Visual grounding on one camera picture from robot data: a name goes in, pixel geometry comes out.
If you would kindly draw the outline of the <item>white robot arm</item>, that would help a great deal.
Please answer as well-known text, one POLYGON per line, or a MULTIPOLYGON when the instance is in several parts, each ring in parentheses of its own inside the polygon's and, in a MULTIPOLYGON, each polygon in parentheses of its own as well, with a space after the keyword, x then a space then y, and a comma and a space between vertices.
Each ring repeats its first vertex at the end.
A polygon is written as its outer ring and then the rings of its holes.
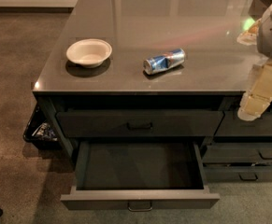
POLYGON ((254 65, 249 73, 249 85, 242 96, 237 116, 253 121, 262 116, 272 103, 272 3, 252 26, 237 37, 237 42, 256 45, 268 60, 254 65))

